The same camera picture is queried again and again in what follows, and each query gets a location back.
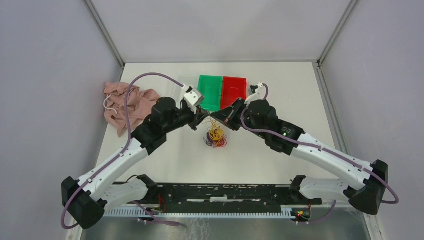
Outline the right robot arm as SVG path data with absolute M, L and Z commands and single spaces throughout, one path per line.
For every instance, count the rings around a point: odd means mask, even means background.
M 243 128 L 255 134 L 275 152 L 305 160 L 336 176 L 296 176 L 288 191 L 295 204 L 307 199 L 329 199 L 348 202 L 365 214 L 376 215 L 384 203 L 389 173 L 386 162 L 361 160 L 325 145 L 299 126 L 279 119 L 267 100 L 246 104 L 238 99 L 211 117 L 233 131 Z

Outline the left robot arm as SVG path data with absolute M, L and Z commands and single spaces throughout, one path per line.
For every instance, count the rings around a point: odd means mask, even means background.
M 188 125 L 192 130 L 208 116 L 201 108 L 202 96 L 186 94 L 176 106 L 171 97 L 161 97 L 152 107 L 151 114 L 129 134 L 127 143 L 100 166 L 78 179 L 67 177 L 61 183 L 64 211 L 76 226 L 86 230 L 100 221 L 107 209 L 112 208 L 113 197 L 107 193 L 112 184 L 136 163 L 150 156 L 167 141 L 167 134 Z

